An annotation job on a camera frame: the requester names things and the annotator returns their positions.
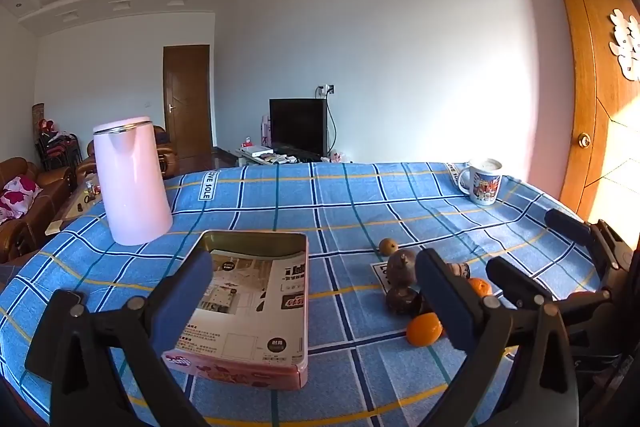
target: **pink electric kettle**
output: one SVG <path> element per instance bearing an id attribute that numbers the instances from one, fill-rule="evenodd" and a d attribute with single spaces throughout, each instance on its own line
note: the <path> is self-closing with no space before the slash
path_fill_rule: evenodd
<path id="1" fill-rule="evenodd" d="M 113 240 L 141 245 L 165 234 L 174 218 L 151 119 L 139 116 L 94 127 L 94 149 Z"/>

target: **wooden door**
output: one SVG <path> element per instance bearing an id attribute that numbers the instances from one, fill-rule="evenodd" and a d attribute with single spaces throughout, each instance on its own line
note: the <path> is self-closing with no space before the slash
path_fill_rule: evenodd
<path id="1" fill-rule="evenodd" d="M 209 46 L 164 49 L 164 119 L 180 163 L 212 152 Z"/>
<path id="2" fill-rule="evenodd" d="M 609 43 L 616 42 L 610 18 L 615 9 L 626 20 L 640 17 L 631 0 L 564 2 L 574 48 L 575 112 L 560 199 L 582 219 L 604 219 L 635 247 L 640 232 L 640 82 L 625 78 Z"/>

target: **white wall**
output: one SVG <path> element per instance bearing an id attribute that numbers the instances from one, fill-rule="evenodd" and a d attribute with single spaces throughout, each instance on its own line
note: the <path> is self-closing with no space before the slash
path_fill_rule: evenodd
<path id="1" fill-rule="evenodd" d="M 0 161 L 36 159 L 31 125 L 36 37 L 0 7 Z"/>
<path id="2" fill-rule="evenodd" d="M 259 136 L 269 98 L 335 84 L 336 149 L 354 161 L 488 155 L 559 194 L 574 103 L 562 0 L 238 0 L 237 8 L 235 31 L 218 39 L 221 147 Z"/>
<path id="3" fill-rule="evenodd" d="M 61 129 L 78 135 L 82 153 L 93 127 L 148 115 L 164 126 L 162 52 L 165 46 L 210 44 L 214 71 L 213 13 L 164 13 L 105 20 L 42 37 L 35 100 Z M 212 136 L 216 143 L 213 74 Z"/>

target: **black tv screen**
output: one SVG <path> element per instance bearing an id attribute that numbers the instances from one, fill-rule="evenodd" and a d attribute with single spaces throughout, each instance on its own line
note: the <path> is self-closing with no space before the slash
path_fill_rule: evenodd
<path id="1" fill-rule="evenodd" d="M 327 156 L 324 98 L 272 98 L 269 110 L 271 146 L 276 151 L 298 149 Z"/>

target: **printed mug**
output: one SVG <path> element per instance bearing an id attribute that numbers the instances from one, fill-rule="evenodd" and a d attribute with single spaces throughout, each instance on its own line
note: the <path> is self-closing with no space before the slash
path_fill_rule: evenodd
<path id="1" fill-rule="evenodd" d="M 502 164 L 492 158 L 471 160 L 458 176 L 458 188 L 477 204 L 494 204 L 502 181 Z"/>

